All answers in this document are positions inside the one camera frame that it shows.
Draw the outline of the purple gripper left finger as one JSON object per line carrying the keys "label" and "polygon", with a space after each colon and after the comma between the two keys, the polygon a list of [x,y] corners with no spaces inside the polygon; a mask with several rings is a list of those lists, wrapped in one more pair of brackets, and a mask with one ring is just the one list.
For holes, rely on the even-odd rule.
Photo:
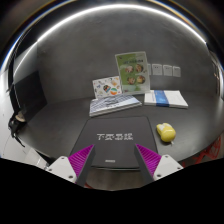
{"label": "purple gripper left finger", "polygon": [[69,157],[59,157],[46,170],[78,186],[84,187],[94,157],[95,145],[90,145]]}

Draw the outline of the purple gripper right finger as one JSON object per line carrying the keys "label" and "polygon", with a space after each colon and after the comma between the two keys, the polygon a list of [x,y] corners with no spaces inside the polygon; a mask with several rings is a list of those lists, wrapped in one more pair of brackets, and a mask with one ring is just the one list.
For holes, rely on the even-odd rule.
{"label": "purple gripper right finger", "polygon": [[145,184],[152,183],[182,169],[182,166],[170,155],[161,156],[139,144],[134,147],[134,155]]}

